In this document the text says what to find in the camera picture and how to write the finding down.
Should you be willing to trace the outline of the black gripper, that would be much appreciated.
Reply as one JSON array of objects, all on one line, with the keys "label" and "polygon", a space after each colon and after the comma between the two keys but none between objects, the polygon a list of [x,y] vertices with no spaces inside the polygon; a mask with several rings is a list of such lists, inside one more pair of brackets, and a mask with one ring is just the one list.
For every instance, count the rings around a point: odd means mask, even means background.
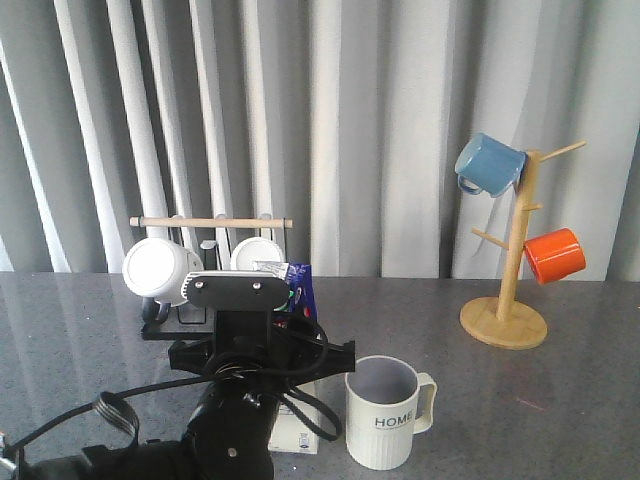
[{"label": "black gripper", "polygon": [[300,312],[219,312],[211,334],[175,342],[169,361],[175,370],[203,376],[236,369],[279,388],[353,372],[356,364],[353,341],[331,343],[317,320]]}]

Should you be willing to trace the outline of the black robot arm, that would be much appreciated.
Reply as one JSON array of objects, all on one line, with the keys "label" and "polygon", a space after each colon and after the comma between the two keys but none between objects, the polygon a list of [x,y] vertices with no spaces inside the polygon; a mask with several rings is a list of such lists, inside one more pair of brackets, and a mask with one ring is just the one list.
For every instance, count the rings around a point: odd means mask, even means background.
[{"label": "black robot arm", "polygon": [[[318,322],[301,311],[216,312],[212,334],[169,350],[173,367],[194,377],[119,393],[65,412],[13,446],[2,459],[15,479],[271,479],[268,444],[278,408],[286,405],[312,433],[337,440],[339,417],[301,385],[355,369],[355,344],[329,342]],[[203,383],[206,388],[182,437],[139,440],[140,423],[127,398]],[[26,445],[59,424],[93,411],[127,434],[127,446],[85,447],[75,456],[30,465]]]}]

